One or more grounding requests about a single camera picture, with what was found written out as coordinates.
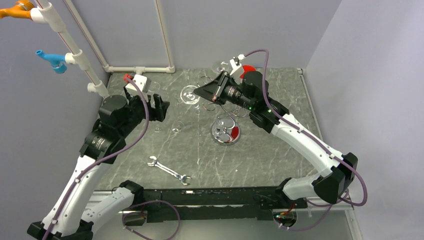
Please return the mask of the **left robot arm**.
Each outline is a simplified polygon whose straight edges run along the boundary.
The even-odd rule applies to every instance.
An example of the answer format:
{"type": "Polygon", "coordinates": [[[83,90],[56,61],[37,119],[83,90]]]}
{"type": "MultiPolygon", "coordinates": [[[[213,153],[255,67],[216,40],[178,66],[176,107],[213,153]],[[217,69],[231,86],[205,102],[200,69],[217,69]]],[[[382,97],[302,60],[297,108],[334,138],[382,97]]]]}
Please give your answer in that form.
{"type": "Polygon", "coordinates": [[[148,96],[146,103],[138,95],[107,97],[61,196],[43,220],[30,224],[28,235],[37,240],[91,240],[122,209],[139,209],[144,203],[144,189],[130,180],[95,206],[87,205],[117,155],[130,148],[126,137],[141,122],[162,122],[169,106],[159,94],[148,96]]]}

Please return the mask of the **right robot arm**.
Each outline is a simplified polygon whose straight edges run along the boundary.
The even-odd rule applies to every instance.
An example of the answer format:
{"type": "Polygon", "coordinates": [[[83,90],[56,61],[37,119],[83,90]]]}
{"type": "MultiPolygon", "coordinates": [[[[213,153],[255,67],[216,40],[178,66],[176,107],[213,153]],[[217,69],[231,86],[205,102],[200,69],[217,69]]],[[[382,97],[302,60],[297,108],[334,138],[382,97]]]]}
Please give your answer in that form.
{"type": "Polygon", "coordinates": [[[269,97],[268,88],[259,71],[245,73],[240,84],[224,71],[197,87],[194,94],[220,106],[230,102],[248,110],[257,127],[289,144],[316,169],[315,175],[289,177],[277,187],[275,200],[280,207],[309,197],[336,204],[355,178],[357,157],[351,152],[342,154],[317,138],[285,106],[269,97]]]}

